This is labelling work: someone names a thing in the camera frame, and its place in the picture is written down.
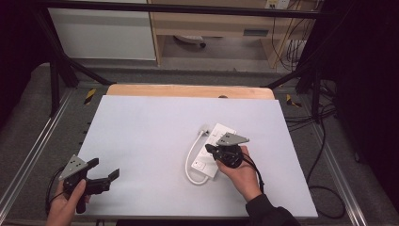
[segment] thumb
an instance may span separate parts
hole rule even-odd
[[[79,182],[79,184],[77,184],[76,188],[71,194],[70,199],[68,200],[68,204],[72,205],[73,208],[75,208],[77,203],[79,202],[79,199],[82,197],[83,193],[85,192],[85,189],[86,189],[86,180],[82,179]]]
[[[220,170],[223,170],[224,168],[226,168],[226,166],[222,162],[220,162],[219,160],[216,160],[216,164],[217,164],[217,166],[219,167]]]

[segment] wooden edge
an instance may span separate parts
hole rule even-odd
[[[180,85],[122,85],[109,87],[106,95],[120,96],[168,96],[168,97],[215,97],[225,96],[236,99],[274,100],[274,94],[267,88],[212,87]]]

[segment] white power strip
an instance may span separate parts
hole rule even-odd
[[[217,141],[220,140],[220,138],[228,132],[232,134],[236,133],[235,130],[217,123],[214,130],[212,130],[211,134],[206,139],[205,144],[211,144],[215,146]],[[193,164],[191,164],[191,167],[211,178],[214,178],[217,173],[218,167],[212,154],[206,151],[205,144],[200,149],[199,154],[197,155]]]
[[[267,0],[265,8],[271,9],[287,9],[290,0]]]

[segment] hand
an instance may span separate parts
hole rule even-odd
[[[56,195],[63,192],[64,186],[63,181],[58,183],[56,188]],[[63,195],[56,197],[51,203],[51,209],[49,217],[47,218],[46,226],[59,225],[67,226],[71,225],[72,218],[75,213],[76,205],[79,199],[85,192],[86,180],[82,180],[74,189],[70,198],[67,200]],[[88,202],[89,197],[85,197],[85,202]]]
[[[241,151],[249,155],[247,146],[241,146]],[[244,196],[247,202],[262,194],[259,189],[256,171],[247,162],[243,161],[236,169],[226,167],[218,160],[216,160],[216,163],[220,171],[232,180],[235,188]]]

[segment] wall socket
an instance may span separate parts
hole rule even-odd
[[[276,8],[279,0],[267,0],[265,8]]]
[[[279,0],[279,3],[276,6],[276,9],[287,9],[290,0]]]
[[[265,8],[287,9],[290,0],[267,0]]]

